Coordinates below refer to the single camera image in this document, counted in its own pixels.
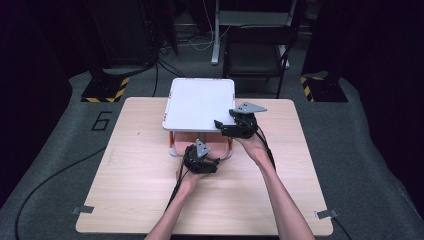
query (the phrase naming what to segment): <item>printed number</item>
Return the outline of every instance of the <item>printed number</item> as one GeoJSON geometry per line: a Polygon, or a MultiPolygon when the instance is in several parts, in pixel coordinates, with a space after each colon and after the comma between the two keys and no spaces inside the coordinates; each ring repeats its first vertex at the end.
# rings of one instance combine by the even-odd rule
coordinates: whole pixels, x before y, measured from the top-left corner
{"type": "Polygon", "coordinates": [[[91,131],[105,131],[107,128],[107,125],[109,124],[110,119],[108,118],[101,118],[103,114],[112,113],[110,111],[101,111],[99,113],[99,116],[97,116],[96,122],[94,122],[93,127],[91,128],[91,131]]]}

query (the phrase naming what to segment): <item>white lid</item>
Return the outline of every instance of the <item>white lid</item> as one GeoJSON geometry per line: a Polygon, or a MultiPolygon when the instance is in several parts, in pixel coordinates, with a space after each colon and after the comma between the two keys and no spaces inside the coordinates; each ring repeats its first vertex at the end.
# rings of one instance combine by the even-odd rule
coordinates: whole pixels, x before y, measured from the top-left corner
{"type": "Polygon", "coordinates": [[[172,81],[162,126],[168,131],[219,132],[214,120],[233,125],[231,79],[176,78],[172,81]]]}

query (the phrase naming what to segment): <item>person's left hand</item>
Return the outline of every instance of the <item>person's left hand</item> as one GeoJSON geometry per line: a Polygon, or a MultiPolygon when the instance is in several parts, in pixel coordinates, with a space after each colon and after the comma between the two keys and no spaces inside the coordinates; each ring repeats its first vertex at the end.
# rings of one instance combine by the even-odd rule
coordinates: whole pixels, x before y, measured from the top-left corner
{"type": "MultiPolygon", "coordinates": [[[[178,165],[177,171],[175,172],[175,177],[177,181],[180,176],[180,168],[181,168],[181,165],[178,165]]],[[[181,181],[180,188],[184,187],[189,192],[194,191],[199,180],[207,175],[207,174],[192,173],[188,170],[188,168],[184,164],[183,164],[183,171],[181,172],[181,174],[183,175],[183,180],[181,181]]]]}

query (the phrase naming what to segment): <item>yellow and black hazard tape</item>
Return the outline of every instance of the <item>yellow and black hazard tape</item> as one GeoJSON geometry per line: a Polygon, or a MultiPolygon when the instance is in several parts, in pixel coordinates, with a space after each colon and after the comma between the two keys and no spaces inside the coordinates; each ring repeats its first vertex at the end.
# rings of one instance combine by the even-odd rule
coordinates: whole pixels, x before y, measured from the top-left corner
{"type": "Polygon", "coordinates": [[[308,102],[315,102],[314,97],[312,96],[311,89],[309,88],[309,85],[308,85],[308,81],[307,81],[308,79],[313,79],[313,80],[324,80],[324,79],[321,77],[304,77],[304,76],[300,77],[300,82],[302,83],[303,90],[305,91],[305,95],[306,95],[306,98],[308,99],[308,102]]]}
{"type": "Polygon", "coordinates": [[[113,98],[81,98],[81,102],[118,102],[119,99],[121,99],[122,95],[124,94],[125,88],[127,87],[128,82],[130,81],[129,78],[126,78],[122,81],[121,86],[119,87],[118,92],[116,93],[115,97],[113,98]]]}

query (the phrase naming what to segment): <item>gray carpet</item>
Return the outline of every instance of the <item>gray carpet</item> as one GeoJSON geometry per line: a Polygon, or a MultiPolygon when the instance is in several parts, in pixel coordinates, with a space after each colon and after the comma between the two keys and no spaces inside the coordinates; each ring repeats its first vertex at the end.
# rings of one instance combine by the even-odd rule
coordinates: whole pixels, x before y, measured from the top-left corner
{"type": "MultiPolygon", "coordinates": [[[[424,239],[422,219],[369,137],[367,120],[356,90],[341,80],[348,103],[307,102],[299,76],[308,43],[307,36],[300,36],[290,54],[290,69],[286,72],[281,98],[291,99],[296,105],[328,208],[340,213],[338,219],[353,239],[424,239]]],[[[221,77],[222,63],[218,66],[210,64],[212,47],[198,51],[184,46],[179,50],[179,56],[170,53],[161,55],[161,59],[187,77],[221,77]]],[[[66,112],[0,210],[1,239],[14,238],[18,209],[39,183],[107,145],[125,99],[152,96],[155,77],[154,67],[131,77],[117,103],[80,102],[90,76],[84,73],[70,79],[73,96],[66,112]],[[102,111],[111,112],[102,115],[110,119],[106,130],[91,131],[102,111]]],[[[174,78],[159,66],[155,96],[166,97],[174,78]]],[[[74,206],[84,204],[102,155],[103,152],[58,174],[34,193],[19,219],[21,239],[143,239],[142,235],[80,234],[75,230],[78,216],[70,212],[74,206]]],[[[341,228],[333,225],[334,233],[319,239],[347,239],[341,228]]],[[[195,236],[178,239],[259,238],[195,236]]]]}

